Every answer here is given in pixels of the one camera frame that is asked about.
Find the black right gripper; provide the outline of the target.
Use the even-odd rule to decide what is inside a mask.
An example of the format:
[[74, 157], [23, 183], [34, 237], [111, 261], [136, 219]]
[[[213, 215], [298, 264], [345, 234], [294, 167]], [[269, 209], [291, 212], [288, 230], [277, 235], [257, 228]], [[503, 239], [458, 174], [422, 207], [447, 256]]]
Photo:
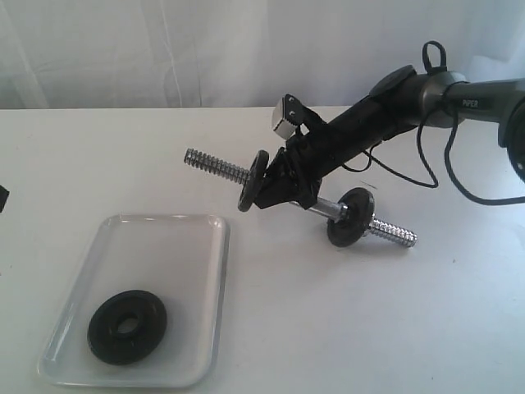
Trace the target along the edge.
[[396, 132], [396, 120], [384, 105], [366, 97], [330, 121], [324, 121], [298, 98], [286, 96], [285, 118], [308, 132], [288, 139], [265, 171], [255, 198], [258, 208], [295, 202], [311, 208], [320, 180], [387, 135]]

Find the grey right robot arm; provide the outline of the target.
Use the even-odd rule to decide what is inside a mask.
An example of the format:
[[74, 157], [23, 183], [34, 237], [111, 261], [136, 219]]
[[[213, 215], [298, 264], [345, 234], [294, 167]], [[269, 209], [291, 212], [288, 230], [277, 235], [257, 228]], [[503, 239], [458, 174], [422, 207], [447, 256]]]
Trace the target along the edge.
[[275, 111], [280, 148], [265, 170], [254, 203], [265, 209], [288, 203], [310, 208], [323, 177], [373, 145], [424, 126], [457, 131], [464, 120], [498, 126], [497, 142], [512, 168], [524, 177], [524, 81], [468, 82], [440, 66], [418, 74], [412, 66], [393, 71], [330, 121], [291, 95]]

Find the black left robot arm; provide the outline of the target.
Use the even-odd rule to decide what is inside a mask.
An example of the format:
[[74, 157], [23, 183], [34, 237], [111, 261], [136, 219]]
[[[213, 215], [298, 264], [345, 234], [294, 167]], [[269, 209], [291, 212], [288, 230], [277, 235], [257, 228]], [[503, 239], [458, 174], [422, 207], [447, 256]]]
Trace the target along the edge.
[[4, 186], [0, 186], [0, 213], [5, 209], [9, 195], [10, 191]]

